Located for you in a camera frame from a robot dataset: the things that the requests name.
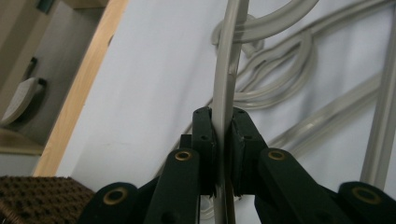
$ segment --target transparent tube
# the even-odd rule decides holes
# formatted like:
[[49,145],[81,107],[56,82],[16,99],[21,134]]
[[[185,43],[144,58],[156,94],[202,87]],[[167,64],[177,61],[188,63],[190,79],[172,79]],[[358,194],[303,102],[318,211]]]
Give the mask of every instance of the transparent tube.
[[[248,43],[276,35],[305,16],[318,0],[291,0],[282,8],[255,20],[238,23],[235,27],[234,42]],[[219,29],[212,33],[212,44],[219,43]]]
[[384,189],[396,129],[396,10],[361,181]]
[[289,60],[292,56],[294,56],[296,50],[291,50],[281,58],[272,60],[268,63],[263,63],[257,67],[257,72],[253,74],[253,76],[244,83],[244,86],[240,88],[240,91],[251,91],[254,87],[259,84],[259,82],[266,79],[272,71],[274,71],[277,67],[281,66],[287,60]]
[[[349,7],[343,8],[322,19],[319,19],[306,26],[302,31],[283,40],[275,47],[271,49],[262,50],[257,54],[255,54],[251,58],[251,60],[249,60],[247,65],[241,70],[240,74],[238,74],[238,79],[239,77],[246,76],[247,74],[249,74],[250,71],[256,68],[260,69],[260,67],[263,64],[267,64],[272,61],[278,60],[279,58],[282,58],[291,49],[298,48],[299,46],[300,48],[304,46],[304,49],[311,48],[307,46],[307,44],[311,44],[311,42],[304,43],[304,40],[306,39],[304,37],[304,32],[310,32],[312,36],[326,35],[331,31],[344,27],[350,22],[356,21],[361,17],[368,16],[378,11],[379,9],[382,9],[383,7],[388,7],[389,5],[392,5],[394,3],[395,1],[359,2],[357,4],[353,4]],[[300,54],[304,54],[304,52],[306,51],[298,50],[297,58],[298,59],[303,58]],[[300,62],[301,61],[296,60],[293,66],[297,66]],[[249,82],[257,82],[256,80],[253,80],[254,78],[256,78],[256,76],[251,78]],[[268,95],[274,95],[274,94],[281,95],[280,93],[277,92],[281,90],[280,87],[284,87],[285,85],[287,85],[288,80],[290,80],[291,78],[293,78],[293,76],[291,76],[290,73],[286,73],[282,75],[280,78],[278,78],[275,82],[268,84],[267,86],[260,88],[258,90],[249,90],[249,91],[243,90],[237,92],[234,97],[235,101],[237,102],[236,104],[244,109],[265,108],[267,106],[262,104],[261,104],[262,106],[258,106],[259,103],[249,103],[248,101]],[[285,97],[290,97],[289,94],[283,93],[282,95],[284,95]],[[279,102],[282,102],[284,100],[286,100],[286,98],[280,99]]]
[[313,68],[317,63],[317,52],[312,50],[309,55],[308,61],[305,62],[302,71],[299,71],[300,75],[295,78],[295,80],[282,92],[275,94],[269,98],[266,98],[257,102],[235,102],[236,107],[243,109],[263,109],[268,108],[273,105],[277,105],[287,99],[289,99],[295,92],[299,91],[308,79],[312,75]]
[[353,115],[362,105],[374,100],[379,83],[380,75],[369,78],[345,95],[325,105],[309,118],[300,121],[269,141],[268,146],[289,148],[291,154],[301,155],[304,152],[302,146],[316,139],[320,133],[331,129],[337,122],[342,122],[348,116]]
[[311,54],[311,50],[312,50],[311,34],[309,32],[304,32],[302,37],[303,37],[302,44],[297,50],[297,59],[288,72],[286,72],[282,77],[278,78],[276,81],[274,81],[273,83],[269,84],[266,87],[260,88],[255,91],[248,91],[243,93],[236,92],[234,99],[237,101],[241,101],[241,100],[249,100],[256,97],[260,97],[267,92],[279,89],[279,87],[289,82],[295,76],[295,74],[297,74],[299,71],[302,70],[303,66],[306,64],[306,61],[309,58],[309,55]]

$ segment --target wooden frame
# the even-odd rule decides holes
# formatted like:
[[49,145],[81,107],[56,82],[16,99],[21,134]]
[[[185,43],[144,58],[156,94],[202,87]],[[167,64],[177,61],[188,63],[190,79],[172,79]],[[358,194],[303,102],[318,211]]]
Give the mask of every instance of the wooden frame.
[[108,43],[116,32],[128,2],[129,0],[109,0],[49,137],[49,141],[35,169],[34,176],[56,175],[79,114],[85,104],[102,60],[105,58]]

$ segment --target white surface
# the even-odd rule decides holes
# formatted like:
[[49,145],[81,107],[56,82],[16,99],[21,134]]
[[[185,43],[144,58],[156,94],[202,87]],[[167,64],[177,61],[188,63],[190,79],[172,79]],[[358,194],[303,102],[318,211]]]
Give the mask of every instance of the white surface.
[[[288,1],[250,1],[260,16]],[[352,0],[322,0],[274,45],[304,25]],[[134,0],[127,7],[95,80],[57,175],[71,175],[98,190],[116,181],[148,182],[191,122],[193,110],[212,95],[216,53],[211,30],[226,1]],[[270,140],[381,70],[391,9],[349,25],[318,43],[318,67],[304,90],[282,105],[249,112]],[[330,189],[358,180],[374,104],[334,130],[300,158],[307,171]],[[396,197],[395,154],[386,192]],[[237,205],[238,223],[259,223],[252,200]]]

